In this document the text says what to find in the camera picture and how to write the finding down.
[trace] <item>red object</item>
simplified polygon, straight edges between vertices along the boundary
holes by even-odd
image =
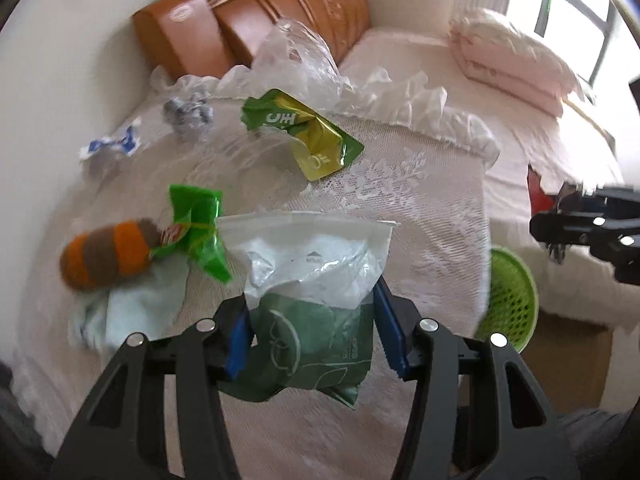
[[[542,178],[537,174],[531,166],[527,174],[527,185],[529,186],[529,201],[531,202],[531,216],[541,211],[549,211],[556,203],[556,197],[546,195],[540,187]]]

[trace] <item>ziplock bag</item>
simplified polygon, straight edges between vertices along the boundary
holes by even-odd
[[[392,223],[313,212],[216,221],[227,253],[247,270],[244,294],[257,345],[233,383],[262,402],[287,386],[353,407],[372,355],[371,290],[386,264]]]

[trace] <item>orange and brown toy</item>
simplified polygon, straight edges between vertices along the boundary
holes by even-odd
[[[149,219],[105,226],[74,238],[60,256],[60,273],[75,290],[94,290],[131,278],[151,264],[160,231]]]

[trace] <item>yellow-green wrapper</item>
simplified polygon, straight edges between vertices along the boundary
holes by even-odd
[[[362,143],[339,126],[277,88],[259,99],[249,97],[241,119],[249,130],[273,126],[300,140],[291,149],[309,181],[350,165],[364,150]]]

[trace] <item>bed frame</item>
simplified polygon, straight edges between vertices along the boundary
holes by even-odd
[[[236,64],[251,65],[280,18],[318,32],[340,63],[369,28],[369,7],[366,0],[159,0],[133,23],[146,57],[173,78],[222,77]]]

